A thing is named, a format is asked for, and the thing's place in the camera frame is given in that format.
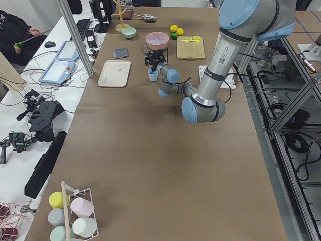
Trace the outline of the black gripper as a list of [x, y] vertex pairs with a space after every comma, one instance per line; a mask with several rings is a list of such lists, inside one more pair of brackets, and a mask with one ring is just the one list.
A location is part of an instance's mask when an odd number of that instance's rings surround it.
[[164, 57], [164, 51], [163, 50], [156, 50], [154, 52], [148, 51], [147, 54], [145, 54], [145, 65], [146, 66], [158, 66], [160, 63], [163, 63], [166, 61]]

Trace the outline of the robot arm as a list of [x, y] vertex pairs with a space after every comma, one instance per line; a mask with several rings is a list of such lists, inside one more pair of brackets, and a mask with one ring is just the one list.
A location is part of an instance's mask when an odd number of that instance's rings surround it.
[[225, 113], [225, 104], [216, 98], [243, 46], [252, 38], [277, 40], [289, 36], [294, 29], [296, 1], [223, 1], [219, 10], [219, 35], [212, 59], [197, 88], [187, 81], [179, 82], [178, 72], [169, 66], [162, 50], [150, 52], [144, 46], [145, 64], [150, 80], [162, 76], [158, 93], [168, 97], [181, 93], [181, 112], [189, 123], [213, 122]]

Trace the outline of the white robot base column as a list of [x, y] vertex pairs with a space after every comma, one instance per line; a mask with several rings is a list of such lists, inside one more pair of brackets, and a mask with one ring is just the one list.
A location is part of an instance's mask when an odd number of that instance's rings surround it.
[[209, 77], [215, 77], [215, 79], [218, 80], [223, 80], [223, 77], [225, 77], [225, 80], [222, 82], [222, 85], [220, 88], [223, 89], [235, 89], [236, 84], [234, 80], [234, 70], [233, 67], [230, 68], [227, 74], [222, 75], [222, 74], [216, 74], [208, 69], [207, 65], [199, 65], [198, 66], [198, 72], [199, 72], [199, 81], [201, 82], [204, 76], [209, 76]]

